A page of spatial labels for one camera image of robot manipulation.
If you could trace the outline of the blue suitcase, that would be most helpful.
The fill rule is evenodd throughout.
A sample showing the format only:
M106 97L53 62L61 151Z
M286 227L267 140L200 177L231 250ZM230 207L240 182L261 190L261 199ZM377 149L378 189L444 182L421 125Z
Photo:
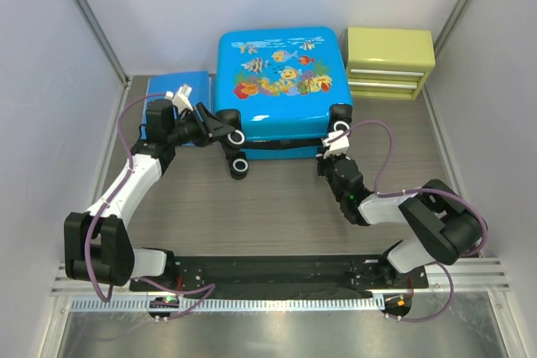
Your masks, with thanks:
M223 34L212 110L234 128L221 142L234 179L253 160L315 157L329 132L352 121L336 34L322 26Z

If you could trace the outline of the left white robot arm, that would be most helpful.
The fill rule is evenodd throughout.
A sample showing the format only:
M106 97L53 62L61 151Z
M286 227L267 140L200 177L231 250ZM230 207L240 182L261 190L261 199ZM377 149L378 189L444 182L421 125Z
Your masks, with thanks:
M128 224L144 196L164 175L178 147L206 147L231 135L233 127L212 115L201 102L192 104L192 89L182 85L143 98L145 122L127 161L104 194L82 213L72 212L64 223L65 273L68 278L122 286L146 277L159 290L177 284L172 254L160 249L136 249Z

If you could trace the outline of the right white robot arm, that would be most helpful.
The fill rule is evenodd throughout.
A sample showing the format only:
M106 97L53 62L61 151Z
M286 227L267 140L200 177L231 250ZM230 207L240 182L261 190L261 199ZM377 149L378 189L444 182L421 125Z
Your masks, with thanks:
M418 267L433 262L449 266L477 252L486 240L487 224L465 200L438 179L392 194L368 189L357 163L347 155L349 131L338 122L321 141L317 173L353 225L397 224L412 232L378 258L384 285L398 287Z

